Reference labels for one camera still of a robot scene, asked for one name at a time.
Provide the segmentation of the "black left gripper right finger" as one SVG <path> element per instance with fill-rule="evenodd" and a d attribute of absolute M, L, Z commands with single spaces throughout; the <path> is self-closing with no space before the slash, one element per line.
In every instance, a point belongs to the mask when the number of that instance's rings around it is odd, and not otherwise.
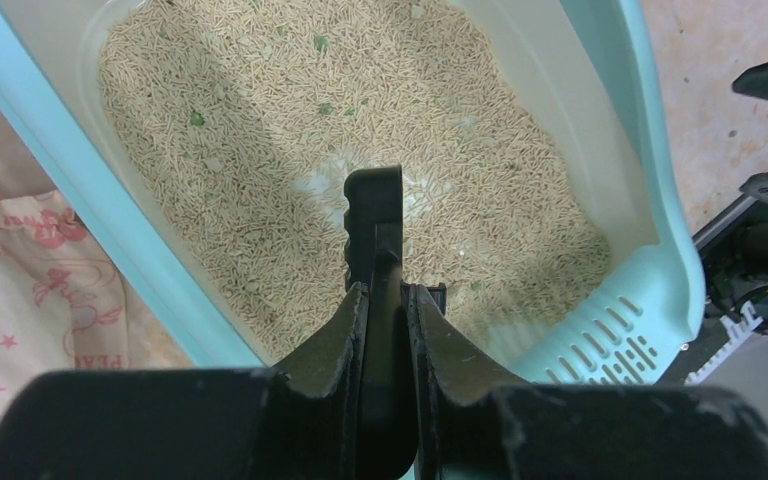
<path fill-rule="evenodd" d="M 527 382 L 408 290 L 419 479 L 768 479 L 768 426 L 717 387 Z"/>

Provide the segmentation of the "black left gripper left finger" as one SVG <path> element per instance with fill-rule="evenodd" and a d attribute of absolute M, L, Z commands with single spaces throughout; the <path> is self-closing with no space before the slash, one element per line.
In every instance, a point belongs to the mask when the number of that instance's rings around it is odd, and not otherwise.
<path fill-rule="evenodd" d="M 0 420 L 0 479 L 352 479 L 369 293 L 267 368 L 60 370 Z"/>

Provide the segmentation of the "black slotted litter scoop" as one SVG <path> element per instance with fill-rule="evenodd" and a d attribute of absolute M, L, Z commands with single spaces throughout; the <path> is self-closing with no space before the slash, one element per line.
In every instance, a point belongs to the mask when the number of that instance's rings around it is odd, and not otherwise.
<path fill-rule="evenodd" d="M 440 310 L 426 288 L 402 279 L 402 169 L 356 170 L 344 195 L 347 279 L 367 291 L 355 474 L 440 479 L 441 395 L 426 337 Z"/>

